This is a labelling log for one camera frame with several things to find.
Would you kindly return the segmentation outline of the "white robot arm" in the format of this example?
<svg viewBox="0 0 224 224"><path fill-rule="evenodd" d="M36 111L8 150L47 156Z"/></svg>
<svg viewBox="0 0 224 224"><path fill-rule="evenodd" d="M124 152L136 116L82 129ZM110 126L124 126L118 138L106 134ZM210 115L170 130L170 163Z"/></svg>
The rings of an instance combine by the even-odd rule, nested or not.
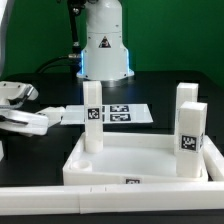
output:
<svg viewBox="0 0 224 224"><path fill-rule="evenodd" d="M113 85L134 75L129 52L122 41L122 6L118 0L67 0L73 39L70 59L80 64L77 77L84 82L84 108L95 109L94 121L102 122L102 85ZM61 121L63 107L38 113L22 112L27 100L38 96L26 83L0 82L0 129L44 135Z"/></svg>

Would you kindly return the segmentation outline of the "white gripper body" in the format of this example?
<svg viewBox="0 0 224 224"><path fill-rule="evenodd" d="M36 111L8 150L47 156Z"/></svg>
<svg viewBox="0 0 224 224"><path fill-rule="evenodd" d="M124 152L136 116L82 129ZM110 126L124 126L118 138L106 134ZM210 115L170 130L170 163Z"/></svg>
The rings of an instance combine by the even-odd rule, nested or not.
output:
<svg viewBox="0 0 224 224"><path fill-rule="evenodd" d="M31 84L0 81L0 129L31 135L45 135L49 119L21 111L27 100L35 100L38 91Z"/></svg>

